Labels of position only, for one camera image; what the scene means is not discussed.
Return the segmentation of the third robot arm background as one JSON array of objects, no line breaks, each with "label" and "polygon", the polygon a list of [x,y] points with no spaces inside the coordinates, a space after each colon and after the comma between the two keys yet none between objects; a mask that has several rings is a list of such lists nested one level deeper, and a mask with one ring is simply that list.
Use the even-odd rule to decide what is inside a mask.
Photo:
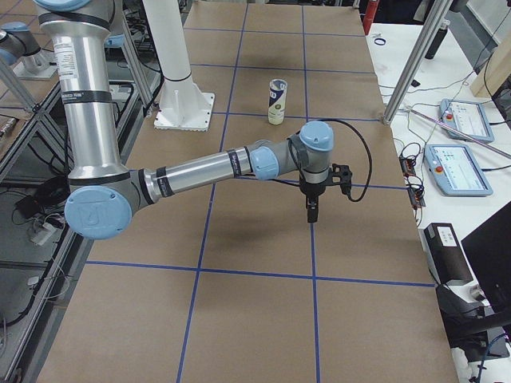
[{"label": "third robot arm background", "polygon": [[49,80],[57,72],[54,53],[44,50],[23,22],[1,25],[1,59],[24,80]]}]

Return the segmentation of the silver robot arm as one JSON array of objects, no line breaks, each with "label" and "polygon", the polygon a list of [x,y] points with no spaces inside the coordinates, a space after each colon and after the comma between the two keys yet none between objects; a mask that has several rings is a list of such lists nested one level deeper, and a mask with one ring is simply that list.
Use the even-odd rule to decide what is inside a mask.
[{"label": "silver robot arm", "polygon": [[192,71],[178,1],[144,0],[143,5],[164,75],[164,89],[190,94],[193,90]]},{"label": "silver robot arm", "polygon": [[297,171],[307,197],[307,218],[331,172],[332,128],[306,123],[285,141],[260,140],[174,167],[132,171],[121,162],[105,41],[121,24],[119,1],[39,1],[42,30],[53,41],[61,99],[73,152],[69,226],[87,239],[119,235],[142,208],[180,192],[253,173],[260,180]]}]

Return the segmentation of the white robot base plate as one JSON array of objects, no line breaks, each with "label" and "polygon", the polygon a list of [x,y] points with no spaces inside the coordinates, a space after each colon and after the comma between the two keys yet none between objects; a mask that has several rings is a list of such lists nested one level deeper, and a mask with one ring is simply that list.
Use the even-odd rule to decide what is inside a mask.
[{"label": "white robot base plate", "polygon": [[154,120],[157,129],[174,129],[184,131],[208,131],[215,102],[214,93],[199,91],[186,97],[175,90],[160,102],[160,110]]}]

